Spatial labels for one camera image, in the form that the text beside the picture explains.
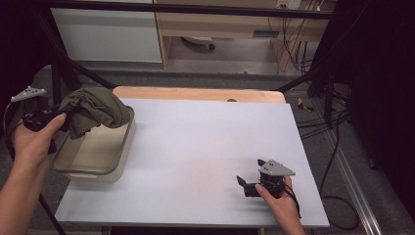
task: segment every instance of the metal rail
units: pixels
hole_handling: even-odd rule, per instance
[[[311,99],[314,108],[316,109],[318,115],[323,117],[323,104],[322,101],[317,99]],[[327,137],[330,141],[331,146],[334,148],[336,145],[336,133],[333,129],[326,131]],[[357,212],[359,213],[360,220],[363,224],[363,227],[366,230],[366,233],[369,235],[381,235],[382,230],[378,224],[378,220],[375,215],[372,213],[369,203],[364,196],[364,193],[357,181],[356,176],[348,164],[346,156],[342,150],[342,147],[339,146],[336,154],[336,161],[339,167],[339,170],[345,180],[347,190],[353,200],[353,203],[356,207]]]

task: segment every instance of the human hand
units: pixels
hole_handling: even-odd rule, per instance
[[[65,122],[66,114],[54,117],[43,129],[34,132],[20,124],[15,132],[15,165],[49,167],[46,157],[51,140]]]
[[[284,181],[287,186],[293,189],[293,182],[290,176],[285,176]],[[302,229],[297,205],[287,193],[281,198],[274,198],[266,188],[260,184],[255,185],[258,194],[265,200],[274,215],[278,225],[284,230],[285,234],[305,234]]]

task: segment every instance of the white cabinet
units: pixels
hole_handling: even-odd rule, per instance
[[[161,63],[154,13],[72,9],[52,9],[52,13],[74,60]]]

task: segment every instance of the white tabletop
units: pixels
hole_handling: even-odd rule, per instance
[[[304,227],[329,226],[289,105],[121,99],[135,111],[135,136],[115,183],[72,181],[60,222],[100,225],[273,227],[261,198],[257,159],[292,176]]]

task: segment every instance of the fabric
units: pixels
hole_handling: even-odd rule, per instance
[[[129,123],[131,116],[127,107],[109,89],[90,87],[75,90],[61,103],[59,110],[75,108],[69,115],[69,134],[71,139],[82,137],[92,127],[103,124],[118,128]]]

